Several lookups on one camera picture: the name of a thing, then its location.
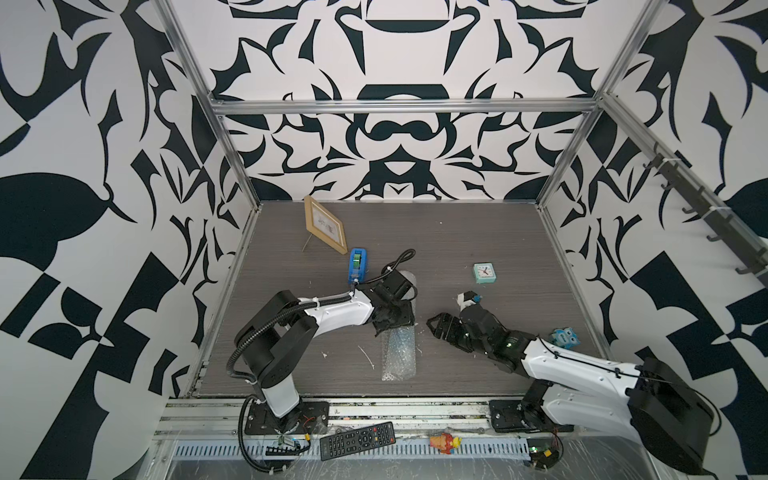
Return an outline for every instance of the remote control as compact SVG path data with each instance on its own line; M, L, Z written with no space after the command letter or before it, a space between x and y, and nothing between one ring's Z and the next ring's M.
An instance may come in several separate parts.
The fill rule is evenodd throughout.
M339 458L394 443L395 429L392 427L392 422L379 423L370 427L322 437L320 439L320 460Z

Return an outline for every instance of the wooden floor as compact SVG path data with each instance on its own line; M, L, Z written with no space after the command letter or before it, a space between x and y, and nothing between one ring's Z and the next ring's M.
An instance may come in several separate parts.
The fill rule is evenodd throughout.
M503 373L484 355L464 353L437 340L426 320L440 312L458 315L456 295L474 290L482 305L508 328L546 335L572 326L577 351L597 355L584 318L568 287L538 213L530 204L334 203L326 207L343 223L347 244L368 250L369 278L406 248L413 260L416 301L416 376L381 380L381 339L373 325L346 327L315 338L293 372L302 395L455 396L524 392L530 380ZM325 296L347 290L349 257L308 233L303 203L263 205L247 256L203 377L200 394L243 395L242 380L224 365L235 334L279 290L296 296ZM472 264L492 262L495 283L477 285ZM363 354L363 350L374 367ZM238 363L238 369L245 365Z

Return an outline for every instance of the blue toy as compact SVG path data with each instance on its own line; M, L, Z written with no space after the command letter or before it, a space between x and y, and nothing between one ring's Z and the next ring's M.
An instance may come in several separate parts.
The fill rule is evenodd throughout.
M349 252L349 283L362 282L366 278L366 257L364 248L353 248Z
M581 343L578 341L578 337L576 336L576 333L574 333L574 330L570 327L566 329L556 329L552 332L550 339L556 346L569 350Z

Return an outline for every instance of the wooden picture frame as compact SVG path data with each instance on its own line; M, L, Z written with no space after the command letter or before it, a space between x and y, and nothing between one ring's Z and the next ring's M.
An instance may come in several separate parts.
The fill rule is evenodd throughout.
M347 253L344 225L310 195L304 197L306 229L342 255Z

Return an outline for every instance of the white debris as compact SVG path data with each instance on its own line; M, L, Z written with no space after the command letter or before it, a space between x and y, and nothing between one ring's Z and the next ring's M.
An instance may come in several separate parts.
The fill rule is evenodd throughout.
M366 351L365 351L365 350L363 350L363 349L362 349L362 347L361 347L360 345L358 345L358 346L357 346L357 348L359 348L359 349L360 349L360 351L362 352L362 354L366 356L366 358L368 359L368 361L369 361L369 362L370 362L370 364L371 364L371 368L372 368L372 369L374 369L374 370L376 370L376 367L375 367L375 366L373 366L373 362L371 362L371 357L369 357L369 356L368 356L368 354L366 353Z

